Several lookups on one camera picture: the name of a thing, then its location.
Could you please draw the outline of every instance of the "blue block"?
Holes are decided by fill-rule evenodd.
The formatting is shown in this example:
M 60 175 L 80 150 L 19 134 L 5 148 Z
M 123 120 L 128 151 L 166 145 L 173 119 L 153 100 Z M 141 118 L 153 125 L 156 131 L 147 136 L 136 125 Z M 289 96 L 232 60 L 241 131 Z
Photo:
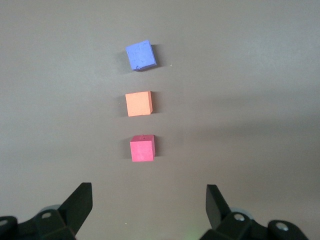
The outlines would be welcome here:
M 145 40 L 125 48 L 131 69 L 140 71 L 157 65 L 149 40 Z

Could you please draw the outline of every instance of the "cube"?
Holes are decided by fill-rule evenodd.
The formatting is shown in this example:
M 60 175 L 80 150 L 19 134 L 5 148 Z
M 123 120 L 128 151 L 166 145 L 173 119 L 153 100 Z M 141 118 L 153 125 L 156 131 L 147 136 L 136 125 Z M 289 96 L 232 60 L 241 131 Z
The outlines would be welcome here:
M 127 46 L 125 50 L 133 71 L 140 71 L 157 65 L 149 40 Z
M 125 100 L 129 117 L 150 115 L 153 111 L 151 91 L 128 93 Z
M 155 159 L 155 136 L 138 135 L 130 141 L 132 162 L 150 162 Z

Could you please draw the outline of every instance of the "black mechanical part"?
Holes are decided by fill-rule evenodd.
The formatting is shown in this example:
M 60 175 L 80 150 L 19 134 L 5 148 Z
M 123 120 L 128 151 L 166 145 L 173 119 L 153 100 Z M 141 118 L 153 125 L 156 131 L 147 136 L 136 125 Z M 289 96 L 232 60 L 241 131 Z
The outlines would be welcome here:
M 14 216 L 0 217 L 0 240 L 75 240 L 92 207 L 92 184 L 83 182 L 57 210 L 19 224 Z
M 212 229 L 200 240 L 308 240 L 288 221 L 272 220 L 264 227 L 243 213 L 232 212 L 216 185 L 207 185 L 205 208 Z

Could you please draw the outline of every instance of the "pink cube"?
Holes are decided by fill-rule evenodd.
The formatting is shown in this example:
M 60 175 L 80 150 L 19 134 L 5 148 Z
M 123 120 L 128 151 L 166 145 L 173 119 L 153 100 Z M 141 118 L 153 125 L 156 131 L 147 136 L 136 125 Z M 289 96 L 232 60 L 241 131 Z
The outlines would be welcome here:
M 149 162 L 155 159 L 155 136 L 134 136 L 130 141 L 132 162 Z

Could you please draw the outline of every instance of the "orange cube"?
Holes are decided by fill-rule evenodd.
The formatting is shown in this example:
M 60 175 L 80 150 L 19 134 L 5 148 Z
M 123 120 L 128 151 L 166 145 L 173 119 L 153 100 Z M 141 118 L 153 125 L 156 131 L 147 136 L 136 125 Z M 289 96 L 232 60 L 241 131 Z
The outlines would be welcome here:
M 125 99 L 129 117 L 152 113 L 151 91 L 128 93 Z

